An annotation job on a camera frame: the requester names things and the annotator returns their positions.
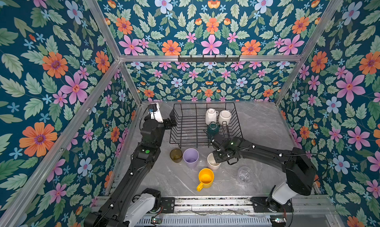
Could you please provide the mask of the cream mug pink handle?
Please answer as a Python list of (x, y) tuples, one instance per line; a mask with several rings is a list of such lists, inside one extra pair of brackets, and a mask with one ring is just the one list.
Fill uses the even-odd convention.
[(213, 156), (213, 153), (210, 153), (207, 157), (207, 164), (208, 164), (208, 168), (211, 169), (212, 171), (216, 171), (220, 168), (221, 164), (220, 163), (217, 163), (215, 161), (215, 158)]

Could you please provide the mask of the dark green mug white interior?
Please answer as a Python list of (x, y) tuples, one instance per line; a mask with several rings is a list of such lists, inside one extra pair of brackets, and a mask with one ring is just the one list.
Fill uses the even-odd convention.
[(207, 130), (206, 130), (207, 137), (210, 140), (213, 140), (214, 136), (216, 134), (219, 134), (219, 129), (220, 129), (219, 125), (216, 122), (210, 122), (210, 124), (207, 126)]

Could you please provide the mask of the clear glass cup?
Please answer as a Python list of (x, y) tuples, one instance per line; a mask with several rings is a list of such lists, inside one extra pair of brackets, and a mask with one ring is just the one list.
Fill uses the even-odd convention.
[(240, 167), (238, 169), (238, 179), (245, 183), (250, 183), (253, 179), (253, 171), (249, 167)]

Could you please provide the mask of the white mug red interior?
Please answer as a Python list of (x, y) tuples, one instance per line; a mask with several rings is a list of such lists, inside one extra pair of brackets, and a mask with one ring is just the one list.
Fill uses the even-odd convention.
[(232, 118), (229, 110), (222, 110), (219, 112), (218, 122), (221, 126), (228, 126)]

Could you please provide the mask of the lilac plastic cup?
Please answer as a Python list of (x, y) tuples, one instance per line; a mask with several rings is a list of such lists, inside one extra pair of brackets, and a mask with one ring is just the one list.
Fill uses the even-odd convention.
[(188, 168), (195, 169), (199, 162), (199, 152), (194, 148), (188, 148), (183, 153), (183, 160)]

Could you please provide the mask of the white ceramic mug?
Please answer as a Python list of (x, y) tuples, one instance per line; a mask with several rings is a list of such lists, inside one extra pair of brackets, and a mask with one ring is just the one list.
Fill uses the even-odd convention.
[(217, 122), (217, 117), (219, 115), (219, 112), (215, 110), (214, 108), (209, 108), (205, 115), (205, 122), (207, 125), (210, 125), (212, 122)]

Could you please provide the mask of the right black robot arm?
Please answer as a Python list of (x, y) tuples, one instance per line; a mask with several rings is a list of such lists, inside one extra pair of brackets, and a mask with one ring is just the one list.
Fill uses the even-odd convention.
[(286, 181), (272, 188), (266, 198), (267, 205), (285, 205), (296, 195), (309, 196), (312, 192), (317, 169), (305, 151), (297, 147), (292, 150), (274, 149), (240, 137), (229, 140), (222, 135), (214, 135), (210, 144), (215, 149), (213, 157), (216, 163), (233, 165), (231, 159), (250, 159), (285, 173)]

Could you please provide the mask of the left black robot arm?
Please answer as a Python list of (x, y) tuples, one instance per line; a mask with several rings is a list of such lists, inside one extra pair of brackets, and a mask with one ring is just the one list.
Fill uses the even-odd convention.
[(165, 131), (176, 126), (172, 118), (163, 119), (159, 105), (150, 104), (149, 114), (141, 128), (142, 139), (138, 143), (129, 168), (116, 190), (97, 212), (84, 220), (86, 227), (134, 227), (146, 213), (158, 210), (160, 191), (148, 188), (134, 201), (135, 193), (150, 172), (161, 153)]

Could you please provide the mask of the olive green glass cup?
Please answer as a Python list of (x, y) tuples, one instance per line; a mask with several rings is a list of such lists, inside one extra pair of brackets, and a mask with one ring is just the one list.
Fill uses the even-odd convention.
[(170, 158), (175, 163), (180, 163), (182, 161), (183, 153), (179, 148), (172, 149), (170, 151)]

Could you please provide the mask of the yellow mug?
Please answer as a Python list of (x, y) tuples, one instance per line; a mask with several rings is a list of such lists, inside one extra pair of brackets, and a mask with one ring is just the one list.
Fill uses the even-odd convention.
[(212, 187), (215, 175), (214, 172), (209, 168), (204, 168), (199, 172), (199, 182), (200, 184), (197, 187), (197, 191), (200, 192), (205, 188)]

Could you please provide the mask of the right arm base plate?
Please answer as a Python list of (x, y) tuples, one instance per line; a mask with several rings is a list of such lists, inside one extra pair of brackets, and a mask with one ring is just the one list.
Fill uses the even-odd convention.
[(268, 201), (265, 196), (253, 196), (250, 198), (255, 213), (292, 213), (294, 211), (291, 201), (282, 205), (274, 200)]

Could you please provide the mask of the black wall hook rail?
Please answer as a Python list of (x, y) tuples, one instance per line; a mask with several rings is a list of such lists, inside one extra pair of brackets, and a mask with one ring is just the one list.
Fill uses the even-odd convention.
[(178, 62), (216, 62), (216, 63), (226, 63), (226, 62), (239, 62), (240, 56), (229, 56), (229, 55), (188, 55), (188, 56), (178, 56)]

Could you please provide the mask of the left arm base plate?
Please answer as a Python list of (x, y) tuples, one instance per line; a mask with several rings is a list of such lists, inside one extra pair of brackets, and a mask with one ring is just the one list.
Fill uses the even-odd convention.
[(155, 201), (154, 211), (155, 214), (172, 214), (175, 209), (175, 197), (160, 197)]

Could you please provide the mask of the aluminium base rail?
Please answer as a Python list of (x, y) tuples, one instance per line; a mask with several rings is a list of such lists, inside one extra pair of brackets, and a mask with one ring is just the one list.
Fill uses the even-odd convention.
[[(174, 213), (216, 213), (229, 214), (236, 213), (238, 215), (258, 215), (255, 213), (250, 195), (227, 195), (227, 196), (173, 196), (176, 198)], [(333, 202), (326, 195), (310, 195), (295, 196), (291, 200), (294, 211), (293, 214), (300, 215), (323, 215), (337, 214), (337, 210)], [(270, 213), (275, 214), (292, 214), (292, 213)]]

